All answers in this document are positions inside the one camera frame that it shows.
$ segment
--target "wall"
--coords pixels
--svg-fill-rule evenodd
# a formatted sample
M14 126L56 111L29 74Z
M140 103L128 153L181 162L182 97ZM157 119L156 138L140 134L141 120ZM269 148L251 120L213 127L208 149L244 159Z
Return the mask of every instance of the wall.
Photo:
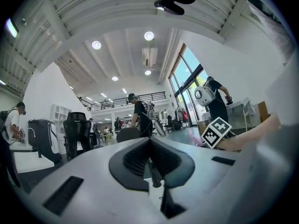
M266 88L281 74L283 61L272 40L257 25L240 17L224 44L184 31L182 41L206 73L225 86L234 101L269 101Z
M17 103L21 101L21 98L16 98L7 94L4 91L0 91L0 111L10 110Z
M26 105L26 115L22 115L20 118L20 128L24 130L27 130L30 119L50 119L53 104L69 108L73 112L84 112L86 119L91 117L90 112L84 108L69 88L55 63L51 63L42 73L38 69L35 70L26 89L23 102Z

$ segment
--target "white shirt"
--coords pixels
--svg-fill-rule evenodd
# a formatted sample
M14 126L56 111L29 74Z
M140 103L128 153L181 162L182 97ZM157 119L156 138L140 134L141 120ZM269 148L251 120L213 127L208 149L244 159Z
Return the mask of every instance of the white shirt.
M6 130L7 130L7 133L8 133L8 140L13 139L14 132L12 131L11 126L15 125L15 126L19 127L19 121L20 121L19 112L17 110L12 110L8 114L7 119L5 121L5 126L6 126Z
M91 128L90 128L90 132L91 132L91 133L94 133L93 127L94 127L95 123L94 123L93 121L91 121L91 124L92 124L92 126L91 126Z

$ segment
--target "black backpack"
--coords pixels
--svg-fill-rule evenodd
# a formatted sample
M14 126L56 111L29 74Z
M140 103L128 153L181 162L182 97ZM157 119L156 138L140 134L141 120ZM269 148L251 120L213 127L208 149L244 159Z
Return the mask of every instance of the black backpack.
M13 111L13 110L16 110L16 109L11 109L9 111L1 111L0 112L0 131L1 131L1 133L3 131L5 131L7 139L9 137L8 137L8 133L7 133L7 130L6 130L6 127L5 127L5 121L6 121L7 117L8 117L8 115L9 115L9 113L11 111Z

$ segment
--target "air conditioner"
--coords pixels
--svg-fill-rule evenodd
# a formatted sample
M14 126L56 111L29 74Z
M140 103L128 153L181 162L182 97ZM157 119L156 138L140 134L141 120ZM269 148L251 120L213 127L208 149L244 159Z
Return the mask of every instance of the air conditioner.
M152 67L157 63L158 48L142 48L142 64Z

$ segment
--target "man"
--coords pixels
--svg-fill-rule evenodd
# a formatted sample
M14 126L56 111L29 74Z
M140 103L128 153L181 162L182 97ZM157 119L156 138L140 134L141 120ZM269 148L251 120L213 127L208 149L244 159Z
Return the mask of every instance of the man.
M145 115L147 113L146 105L133 93L129 94L128 100L135 105L130 127L136 124L139 116L141 137L150 137L153 133L153 122Z
M89 136L91 137L91 145L96 146L97 145L97 137L95 136L95 130L96 130L96 123L93 121L93 118L90 118L89 121L91 122L91 127L90 127L90 133Z
M228 112L218 89L226 94L228 100L231 100L232 98L229 95L228 90L219 82L215 81L213 77L208 77L204 86L209 87L212 92L215 93L215 99L208 105L211 114L211 120L213 121L220 117L224 121L228 122Z
M19 121L20 115L26 114L25 104L23 102L19 102L15 108L8 112L7 119L5 121L6 132L4 131L3 137L5 139L8 138L8 141L12 141L16 139L17 141L21 141L23 138L23 133L19 130Z

